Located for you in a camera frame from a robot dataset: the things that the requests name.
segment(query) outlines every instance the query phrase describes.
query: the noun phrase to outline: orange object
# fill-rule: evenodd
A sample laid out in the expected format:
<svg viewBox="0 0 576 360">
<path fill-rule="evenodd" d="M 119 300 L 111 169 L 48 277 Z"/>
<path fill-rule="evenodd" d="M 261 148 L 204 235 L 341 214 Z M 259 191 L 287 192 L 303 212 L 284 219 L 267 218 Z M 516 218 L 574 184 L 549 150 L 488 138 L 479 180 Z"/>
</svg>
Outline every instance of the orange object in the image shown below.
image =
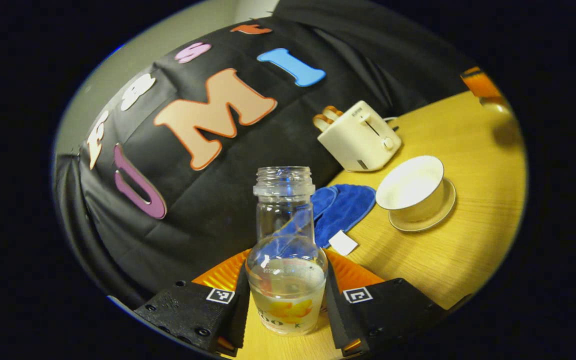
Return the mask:
<svg viewBox="0 0 576 360">
<path fill-rule="evenodd" d="M 478 66 L 468 69 L 461 74 L 461 80 L 478 98 L 498 98 L 501 92 L 488 75 Z"/>
<path fill-rule="evenodd" d="M 249 252 L 250 249 L 247 249 L 229 257 L 217 266 L 197 276 L 192 282 L 206 285 L 206 287 L 235 291 L 237 280 L 240 277 L 240 269 Z"/>
<path fill-rule="evenodd" d="M 344 256 L 326 249 L 324 249 L 324 252 L 330 264 L 332 264 L 336 285 L 339 287 L 340 293 L 344 290 L 363 288 L 384 282 L 381 277 L 346 259 Z"/>
</svg>

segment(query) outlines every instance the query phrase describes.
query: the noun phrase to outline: toaster knob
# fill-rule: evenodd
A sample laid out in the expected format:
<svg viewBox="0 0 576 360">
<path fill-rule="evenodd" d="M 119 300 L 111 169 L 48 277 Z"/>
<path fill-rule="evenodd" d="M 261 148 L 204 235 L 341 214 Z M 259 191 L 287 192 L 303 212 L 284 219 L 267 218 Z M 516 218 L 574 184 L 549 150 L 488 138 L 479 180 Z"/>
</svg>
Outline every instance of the toaster knob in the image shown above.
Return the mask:
<svg viewBox="0 0 576 360">
<path fill-rule="evenodd" d="M 384 149 L 391 150 L 392 148 L 394 148 L 395 143 L 393 142 L 393 139 L 391 139 L 390 137 L 386 137 L 381 141 L 381 145 L 383 146 Z"/>
</svg>

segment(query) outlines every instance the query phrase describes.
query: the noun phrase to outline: black fabric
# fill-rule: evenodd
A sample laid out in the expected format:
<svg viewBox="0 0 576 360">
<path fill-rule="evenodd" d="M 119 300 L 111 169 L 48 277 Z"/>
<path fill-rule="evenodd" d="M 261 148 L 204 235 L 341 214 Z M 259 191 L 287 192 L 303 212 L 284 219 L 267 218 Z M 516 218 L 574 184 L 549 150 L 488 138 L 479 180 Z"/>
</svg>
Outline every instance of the black fabric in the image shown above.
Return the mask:
<svg viewBox="0 0 576 360">
<path fill-rule="evenodd" d="M 59 159 L 64 165 L 56 167 L 55 198 L 59 208 L 67 209 L 61 216 L 73 251 L 103 291 L 132 308 L 170 283 L 199 276 L 254 245 L 258 200 L 252 187 L 259 167 L 309 166 L 317 187 L 326 186 L 342 170 L 317 141 L 320 133 L 312 123 L 313 116 L 327 105 L 346 110 L 364 100 L 384 117 L 398 116 L 465 89 L 455 84 L 461 82 L 459 72 L 470 64 L 457 65 L 455 57 L 448 59 L 448 64 L 441 64 L 442 57 L 425 59 L 452 50 L 446 50 L 441 41 L 431 41 L 431 36 L 419 29 L 414 30 L 423 35 L 421 43 L 412 48 L 416 35 L 410 34 L 410 22 L 398 22 L 403 30 L 391 29 L 387 34 L 376 28 L 381 23 L 364 16 L 353 20 L 361 27 L 347 34 L 339 31 L 339 24 L 352 18 L 356 4 L 364 2 L 341 1 L 327 12 L 316 6 L 309 16 L 301 16 L 304 9 L 288 3 L 299 2 L 279 2 L 275 16 L 245 22 L 272 29 L 268 34 L 231 32 L 236 27 L 232 25 L 181 44 L 135 75 L 99 109 L 99 114 L 109 110 L 109 117 L 92 171 L 85 141 L 79 158 Z M 318 29 L 287 20 L 296 18 L 318 23 Z M 337 24 L 326 26 L 333 19 Z M 375 49 L 371 53 L 362 50 L 365 45 L 357 44 L 359 39 Z M 199 41 L 212 48 L 188 63 L 174 60 L 180 50 Z M 397 54 L 397 47 L 388 43 L 403 44 L 397 50 L 402 59 L 384 62 L 377 46 L 386 46 L 384 53 L 389 57 Z M 275 48 L 288 49 L 309 66 L 324 70 L 326 77 L 312 86 L 299 87 L 286 71 L 256 60 Z M 423 73 L 432 66 L 435 72 Z M 206 79 L 227 68 L 236 69 L 243 82 L 259 94 L 275 98 L 278 105 L 250 126 L 239 125 L 233 112 L 236 137 L 204 132 L 206 139 L 218 139 L 222 150 L 206 168 L 195 171 L 183 144 L 166 126 L 153 125 L 153 119 L 174 100 L 206 102 Z M 128 111 L 119 110 L 125 89 L 146 73 L 151 73 L 156 83 Z M 162 194 L 168 209 L 165 218 L 151 218 L 118 191 L 113 158 L 116 143 L 122 144 L 125 156 Z"/>
</svg>

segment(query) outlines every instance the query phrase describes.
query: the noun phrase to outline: glass bottle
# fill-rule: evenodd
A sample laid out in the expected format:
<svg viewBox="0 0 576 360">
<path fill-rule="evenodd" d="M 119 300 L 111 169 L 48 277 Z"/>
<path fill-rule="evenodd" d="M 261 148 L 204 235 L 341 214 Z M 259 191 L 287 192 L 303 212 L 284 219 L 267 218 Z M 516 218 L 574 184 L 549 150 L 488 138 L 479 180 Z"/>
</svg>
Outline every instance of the glass bottle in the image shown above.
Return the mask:
<svg viewBox="0 0 576 360">
<path fill-rule="evenodd" d="M 317 326 L 328 274 L 314 240 L 311 169 L 265 167 L 256 175 L 257 243 L 246 258 L 254 305 L 268 330 L 305 335 Z"/>
</svg>

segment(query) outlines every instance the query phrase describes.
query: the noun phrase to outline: white paper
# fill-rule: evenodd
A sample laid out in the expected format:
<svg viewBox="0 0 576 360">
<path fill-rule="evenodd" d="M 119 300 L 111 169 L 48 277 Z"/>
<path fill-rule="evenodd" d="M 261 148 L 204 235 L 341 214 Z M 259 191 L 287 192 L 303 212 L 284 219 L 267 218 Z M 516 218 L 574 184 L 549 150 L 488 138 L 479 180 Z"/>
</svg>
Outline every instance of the white paper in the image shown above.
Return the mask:
<svg viewBox="0 0 576 360">
<path fill-rule="evenodd" d="M 359 245 L 355 242 L 355 240 L 350 239 L 350 237 L 348 237 L 348 235 L 346 235 L 343 230 L 339 230 L 339 232 L 334 234 L 334 236 L 331 237 L 328 242 L 334 250 L 343 256 L 349 255 L 350 252 L 355 250 L 355 248 L 357 248 Z"/>
</svg>

